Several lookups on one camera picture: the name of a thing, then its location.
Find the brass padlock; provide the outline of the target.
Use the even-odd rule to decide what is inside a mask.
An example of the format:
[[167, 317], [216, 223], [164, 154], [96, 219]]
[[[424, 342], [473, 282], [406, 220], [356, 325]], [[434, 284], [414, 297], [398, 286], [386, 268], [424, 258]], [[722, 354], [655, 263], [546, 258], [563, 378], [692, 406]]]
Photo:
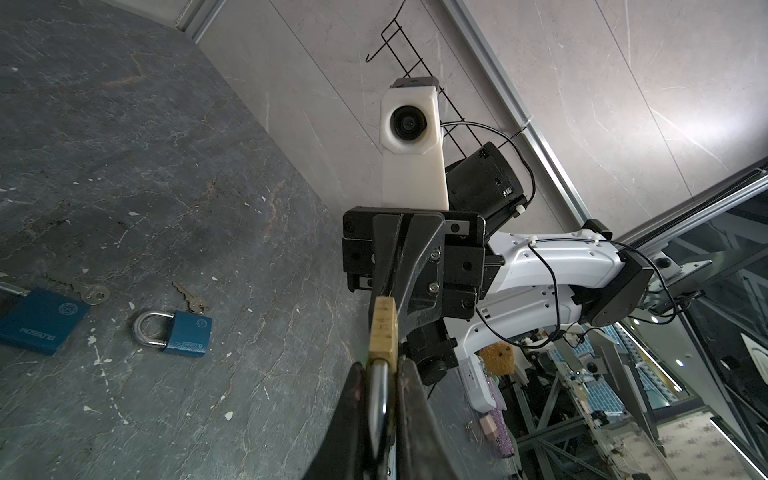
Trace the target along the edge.
[[393, 385], [398, 365], [398, 311], [393, 297], [375, 298], [371, 316], [367, 372], [367, 421], [372, 458], [380, 461], [386, 450], [394, 415]]

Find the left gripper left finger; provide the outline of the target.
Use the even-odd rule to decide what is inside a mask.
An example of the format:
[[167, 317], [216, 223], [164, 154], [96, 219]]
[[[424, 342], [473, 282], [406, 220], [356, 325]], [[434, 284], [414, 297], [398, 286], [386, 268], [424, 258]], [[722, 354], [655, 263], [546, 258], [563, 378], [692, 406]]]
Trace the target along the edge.
[[348, 371], [329, 427], [303, 479], [363, 479], [367, 434], [366, 372], [356, 362]]

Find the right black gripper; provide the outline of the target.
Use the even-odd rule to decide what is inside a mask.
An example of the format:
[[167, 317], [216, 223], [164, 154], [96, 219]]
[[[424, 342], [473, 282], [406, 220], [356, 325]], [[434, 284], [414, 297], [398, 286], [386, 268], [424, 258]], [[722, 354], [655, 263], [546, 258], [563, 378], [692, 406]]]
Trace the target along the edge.
[[457, 367], [446, 320], [470, 320], [503, 265], [473, 212], [356, 207], [343, 216], [351, 291], [395, 298], [401, 353], [425, 384]]

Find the light blue padlock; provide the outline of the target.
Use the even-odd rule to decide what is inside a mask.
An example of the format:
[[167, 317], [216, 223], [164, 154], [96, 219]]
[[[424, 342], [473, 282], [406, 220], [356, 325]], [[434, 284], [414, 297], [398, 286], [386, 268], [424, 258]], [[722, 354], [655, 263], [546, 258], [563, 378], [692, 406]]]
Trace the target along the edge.
[[19, 300], [1, 319], [1, 342], [52, 356], [91, 306], [45, 289], [24, 289], [2, 282], [1, 291]]

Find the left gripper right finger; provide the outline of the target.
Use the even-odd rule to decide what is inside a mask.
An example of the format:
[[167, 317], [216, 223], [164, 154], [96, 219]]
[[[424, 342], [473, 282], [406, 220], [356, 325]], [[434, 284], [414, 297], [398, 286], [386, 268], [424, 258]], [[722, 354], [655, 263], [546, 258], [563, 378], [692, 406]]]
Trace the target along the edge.
[[416, 364], [401, 357], [395, 380], [397, 478], [458, 479]]

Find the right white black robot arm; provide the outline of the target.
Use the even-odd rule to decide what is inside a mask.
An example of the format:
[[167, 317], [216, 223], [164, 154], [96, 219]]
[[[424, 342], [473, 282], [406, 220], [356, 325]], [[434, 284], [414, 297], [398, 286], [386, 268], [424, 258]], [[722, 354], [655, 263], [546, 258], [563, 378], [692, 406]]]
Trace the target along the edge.
[[525, 196], [492, 143], [449, 166], [446, 180], [445, 211], [356, 207], [343, 217], [349, 289], [393, 300], [399, 353], [425, 384], [498, 342], [613, 324], [651, 283], [668, 287], [660, 259], [615, 242], [595, 220], [565, 234], [503, 233]]

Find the teal blue padlock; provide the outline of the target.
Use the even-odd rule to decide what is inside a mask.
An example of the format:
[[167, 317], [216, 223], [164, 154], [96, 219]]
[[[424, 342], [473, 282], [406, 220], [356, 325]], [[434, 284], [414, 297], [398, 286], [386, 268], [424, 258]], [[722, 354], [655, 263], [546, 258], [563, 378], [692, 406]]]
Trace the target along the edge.
[[[168, 335], [165, 339], [150, 337], [144, 331], [146, 324], [155, 318], [168, 321]], [[212, 326], [211, 318], [195, 313], [147, 311], [135, 319], [132, 333], [134, 339], [145, 347], [160, 349], [164, 353], [199, 358], [207, 353]]]

